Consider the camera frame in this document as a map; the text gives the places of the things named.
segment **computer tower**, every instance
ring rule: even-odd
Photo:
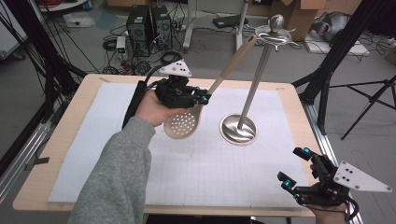
[[[153,40],[153,30],[149,6],[134,5],[126,22],[134,56],[148,57],[150,44]]]
[[[172,23],[168,10],[165,6],[154,6],[151,8],[151,14],[158,49],[171,49]]]

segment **human arm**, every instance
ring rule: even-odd
[[[153,127],[185,111],[165,107],[148,91],[135,116],[106,143],[68,223],[142,223]]]
[[[307,206],[316,217],[317,224],[345,224],[347,206],[341,203],[338,206],[319,206],[310,204]]]

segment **slotted spoon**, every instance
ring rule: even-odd
[[[251,35],[248,40],[236,51],[220,76],[212,84],[207,93],[213,94],[220,83],[240,64],[256,43],[257,36]],[[203,105],[196,105],[189,112],[175,115],[163,123],[165,133],[173,139],[184,139],[195,133],[201,118]]]

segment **silver ball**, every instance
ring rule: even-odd
[[[285,25],[285,19],[283,19],[282,15],[275,15],[270,20],[270,28],[272,33],[277,33],[283,29]]]

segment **camera tripod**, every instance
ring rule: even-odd
[[[374,82],[362,82],[362,83],[355,83],[355,84],[346,84],[346,85],[338,85],[338,86],[330,86],[329,88],[338,88],[338,87],[348,87],[350,89],[352,89],[353,91],[367,97],[369,99],[369,105],[363,110],[363,112],[361,113],[361,115],[358,117],[358,119],[352,124],[352,126],[346,131],[346,133],[344,134],[343,137],[341,137],[341,140],[344,140],[347,135],[352,131],[352,129],[359,123],[359,121],[363,118],[363,116],[369,111],[369,109],[375,104],[375,103],[379,103],[381,105],[385,105],[389,108],[392,108],[394,110],[396,110],[396,91],[395,91],[395,80],[396,80],[396,75],[391,78],[390,80],[384,79],[382,81],[374,81]],[[369,95],[366,94],[362,91],[359,91],[357,89],[354,88],[354,86],[363,86],[363,85],[372,85],[372,84],[384,84],[384,86],[379,89],[379,91],[377,91],[374,95]],[[379,97],[381,97],[381,95],[388,89],[388,88],[392,89],[392,95],[393,95],[393,104],[394,105],[389,105],[383,101],[379,100]]]

